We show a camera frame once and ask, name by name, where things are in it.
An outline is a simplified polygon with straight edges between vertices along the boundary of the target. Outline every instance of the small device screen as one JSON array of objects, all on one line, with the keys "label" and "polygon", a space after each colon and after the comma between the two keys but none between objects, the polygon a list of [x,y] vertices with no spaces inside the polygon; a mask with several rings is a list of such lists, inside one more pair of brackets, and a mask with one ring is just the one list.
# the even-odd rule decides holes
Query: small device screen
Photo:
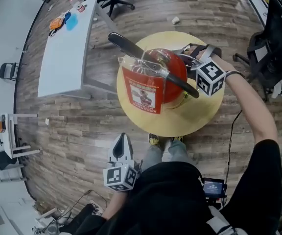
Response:
[{"label": "small device screen", "polygon": [[223,184],[220,182],[205,181],[203,190],[205,194],[221,195],[223,190]]}]

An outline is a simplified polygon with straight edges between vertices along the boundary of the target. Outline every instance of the wrist strap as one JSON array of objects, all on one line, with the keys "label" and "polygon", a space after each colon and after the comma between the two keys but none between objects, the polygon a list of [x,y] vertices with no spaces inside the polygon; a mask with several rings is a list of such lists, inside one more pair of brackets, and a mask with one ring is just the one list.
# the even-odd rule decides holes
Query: wrist strap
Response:
[{"label": "wrist strap", "polygon": [[227,77],[229,77],[232,74],[239,74],[240,76],[242,76],[245,79],[245,76],[241,72],[239,72],[237,70],[230,70],[230,71],[226,72],[225,80],[227,79]]}]

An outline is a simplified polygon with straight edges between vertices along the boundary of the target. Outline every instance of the white table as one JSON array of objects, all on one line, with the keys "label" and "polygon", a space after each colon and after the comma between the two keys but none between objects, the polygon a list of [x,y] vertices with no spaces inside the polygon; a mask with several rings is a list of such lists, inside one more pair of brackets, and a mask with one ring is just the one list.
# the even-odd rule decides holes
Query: white table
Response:
[{"label": "white table", "polygon": [[67,31],[64,25],[54,36],[47,39],[41,65],[38,97],[62,94],[91,98],[86,90],[88,87],[117,94],[115,88],[94,79],[86,79],[86,84],[83,83],[86,53],[95,13],[103,18],[111,32],[118,32],[116,25],[96,1],[84,1],[83,5],[87,7],[81,13],[72,8],[71,14],[75,13],[78,19],[74,29]]},{"label": "white table", "polygon": [[26,152],[14,154],[14,151],[31,148],[31,145],[16,147],[14,124],[18,123],[17,118],[18,117],[36,118],[38,115],[37,114],[9,114],[9,113],[4,113],[2,115],[5,116],[6,130],[5,132],[2,133],[2,138],[4,142],[4,150],[7,153],[7,155],[12,159],[12,158],[39,153],[40,150],[32,150],[32,151],[26,151]]}]

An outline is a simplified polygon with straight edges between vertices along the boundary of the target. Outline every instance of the table leg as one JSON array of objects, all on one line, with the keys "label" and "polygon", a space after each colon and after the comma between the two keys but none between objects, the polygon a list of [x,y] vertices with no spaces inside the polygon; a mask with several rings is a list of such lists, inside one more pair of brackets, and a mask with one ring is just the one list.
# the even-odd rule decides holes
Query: table leg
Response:
[{"label": "table leg", "polygon": [[86,90],[77,90],[77,91],[73,91],[73,92],[65,92],[65,93],[61,93],[60,95],[77,97],[77,98],[84,98],[84,99],[91,99],[91,94]]},{"label": "table leg", "polygon": [[93,79],[86,79],[85,82],[86,83],[83,84],[83,86],[85,87],[91,87],[91,88],[102,90],[108,93],[117,94],[116,88],[109,86],[107,84],[101,83]]},{"label": "table leg", "polygon": [[105,21],[110,30],[112,32],[118,32],[116,24],[112,21],[112,19],[106,14],[106,12],[101,8],[98,3],[96,4],[95,9],[99,16]]},{"label": "table leg", "polygon": [[38,114],[9,114],[9,116],[17,118],[37,118]]},{"label": "table leg", "polygon": [[8,134],[9,134],[9,138],[10,138],[10,146],[11,147],[16,147],[16,139],[15,139],[15,126],[14,126],[14,121],[12,121],[11,119],[9,119],[9,128],[8,128]]},{"label": "table leg", "polygon": [[39,153],[39,152],[40,152],[40,150],[33,150],[33,151],[26,151],[26,152],[22,152],[22,153],[17,153],[17,154],[13,154],[13,158],[28,156],[28,155],[36,154],[36,153]]},{"label": "table leg", "polygon": [[18,117],[13,117],[13,120],[14,120],[13,121],[14,124],[18,124]]},{"label": "table leg", "polygon": [[12,148],[12,150],[13,151],[19,151],[19,150],[24,150],[24,149],[29,149],[29,148],[31,148],[31,145],[15,147],[15,148]]}]

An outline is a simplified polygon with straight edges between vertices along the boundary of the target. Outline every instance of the hand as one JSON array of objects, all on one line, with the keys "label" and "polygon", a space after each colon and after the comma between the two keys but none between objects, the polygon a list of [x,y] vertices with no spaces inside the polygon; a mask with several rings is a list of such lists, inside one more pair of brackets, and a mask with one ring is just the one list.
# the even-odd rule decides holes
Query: hand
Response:
[{"label": "hand", "polygon": [[[184,54],[186,55],[190,55],[194,49],[196,48],[196,46],[191,46],[189,50],[186,50],[184,52]],[[200,59],[201,56],[203,55],[205,50],[202,50],[199,52],[199,54],[196,56],[196,59]],[[235,71],[235,68],[233,67],[232,64],[226,62],[225,60],[221,59],[219,56],[217,56],[216,54],[212,54],[211,55],[212,60],[214,60],[224,71]]]}]

